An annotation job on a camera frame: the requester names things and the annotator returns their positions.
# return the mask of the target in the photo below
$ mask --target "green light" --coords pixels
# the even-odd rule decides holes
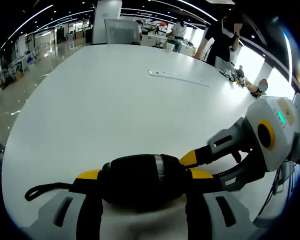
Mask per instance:
[[[281,112],[278,111],[278,115],[279,115],[282,123],[285,123],[286,121],[285,121],[284,117],[282,116]]]

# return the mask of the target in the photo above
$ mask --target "black shirt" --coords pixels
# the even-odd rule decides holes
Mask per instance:
[[[230,49],[229,47],[235,43],[236,34],[233,37],[228,37],[227,35],[222,33],[222,20],[219,20],[215,24],[213,24],[207,30],[204,38],[210,40],[211,38],[214,39],[214,43],[211,46],[210,54],[216,58],[223,59],[226,62],[230,61]]]

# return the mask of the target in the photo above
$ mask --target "jeans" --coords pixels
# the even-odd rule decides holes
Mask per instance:
[[[178,42],[178,41],[175,41],[175,40],[168,40],[168,43],[174,44],[173,51],[175,53],[179,53],[180,52],[180,49],[181,49],[181,46],[182,46],[181,42]]]

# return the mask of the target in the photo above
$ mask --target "face mask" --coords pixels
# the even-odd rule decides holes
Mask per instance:
[[[228,29],[224,28],[224,20],[221,20],[221,31],[224,35],[226,35],[228,38],[233,38],[235,33],[229,31]]]

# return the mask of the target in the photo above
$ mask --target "desk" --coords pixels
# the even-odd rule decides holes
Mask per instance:
[[[211,87],[153,77],[149,69],[201,78]],[[12,127],[2,165],[7,212],[27,227],[58,192],[27,202],[24,195],[34,186],[73,183],[123,156],[181,158],[243,117],[253,101],[248,90],[189,56],[134,45],[83,47],[45,78]],[[202,168],[213,173],[235,164],[227,156]],[[270,191],[270,174],[235,193],[251,219]]]

